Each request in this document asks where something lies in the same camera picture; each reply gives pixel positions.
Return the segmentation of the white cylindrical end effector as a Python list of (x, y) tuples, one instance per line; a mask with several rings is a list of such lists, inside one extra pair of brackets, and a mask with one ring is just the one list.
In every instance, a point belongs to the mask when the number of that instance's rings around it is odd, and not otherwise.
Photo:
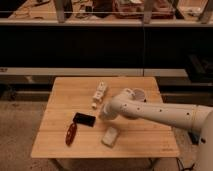
[(99, 118), (101, 120), (114, 120), (118, 114), (111, 108), (110, 103), (105, 103), (101, 110)]

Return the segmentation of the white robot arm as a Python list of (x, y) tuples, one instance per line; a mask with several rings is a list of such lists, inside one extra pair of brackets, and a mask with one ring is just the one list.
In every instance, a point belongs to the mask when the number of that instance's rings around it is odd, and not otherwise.
[(113, 120), (118, 115), (143, 118), (196, 133), (200, 136), (196, 171), (213, 171), (213, 107), (142, 102), (138, 95), (135, 89), (123, 89), (102, 106), (100, 118)]

